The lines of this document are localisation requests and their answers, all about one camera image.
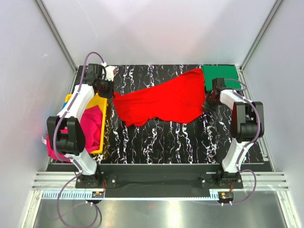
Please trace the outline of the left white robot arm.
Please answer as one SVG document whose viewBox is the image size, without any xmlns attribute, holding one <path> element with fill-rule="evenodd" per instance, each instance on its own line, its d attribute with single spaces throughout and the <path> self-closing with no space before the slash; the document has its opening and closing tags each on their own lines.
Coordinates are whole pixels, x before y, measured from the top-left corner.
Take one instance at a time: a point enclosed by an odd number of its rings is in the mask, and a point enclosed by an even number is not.
<svg viewBox="0 0 304 228">
<path fill-rule="evenodd" d="M 71 161 L 80 174 L 87 176 L 86 183 L 98 188 L 103 177 L 97 173 L 97 163 L 85 148 L 87 139 L 80 122 L 87 105 L 95 96 L 113 98 L 116 67 L 106 63 L 88 64 L 82 70 L 65 107 L 56 116 L 47 119 L 47 133 L 56 158 Z"/>
</svg>

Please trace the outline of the red t-shirt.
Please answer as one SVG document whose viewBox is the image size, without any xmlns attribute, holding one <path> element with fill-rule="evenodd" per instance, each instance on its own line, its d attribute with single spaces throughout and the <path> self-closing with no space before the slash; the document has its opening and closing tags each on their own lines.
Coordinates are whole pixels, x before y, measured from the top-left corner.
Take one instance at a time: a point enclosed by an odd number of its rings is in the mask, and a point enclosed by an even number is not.
<svg viewBox="0 0 304 228">
<path fill-rule="evenodd" d="M 142 126 L 148 120 L 189 124 L 204 112 L 205 78 L 200 68 L 154 87 L 121 95 L 115 92 L 112 102 L 126 126 Z"/>
</svg>

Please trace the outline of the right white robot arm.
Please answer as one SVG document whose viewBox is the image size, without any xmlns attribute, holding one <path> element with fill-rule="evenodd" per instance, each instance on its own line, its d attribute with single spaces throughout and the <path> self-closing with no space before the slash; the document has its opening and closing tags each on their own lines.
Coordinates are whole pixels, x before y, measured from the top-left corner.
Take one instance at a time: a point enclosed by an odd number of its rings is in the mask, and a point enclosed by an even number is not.
<svg viewBox="0 0 304 228">
<path fill-rule="evenodd" d="M 221 162 L 221 173 L 216 178 L 216 184 L 220 188 L 227 188 L 232 184 L 230 173 L 240 172 L 241 163 L 250 147 L 264 135 L 264 106 L 262 102 L 251 101 L 239 91 L 245 91 L 247 86 L 241 89 L 233 89 L 226 86 L 228 79 L 218 77 L 212 80 L 212 90 L 207 93 L 203 108 L 206 112 L 212 112 L 219 105 L 225 105 L 231 110 L 230 134 L 232 141 L 226 157 Z"/>
</svg>

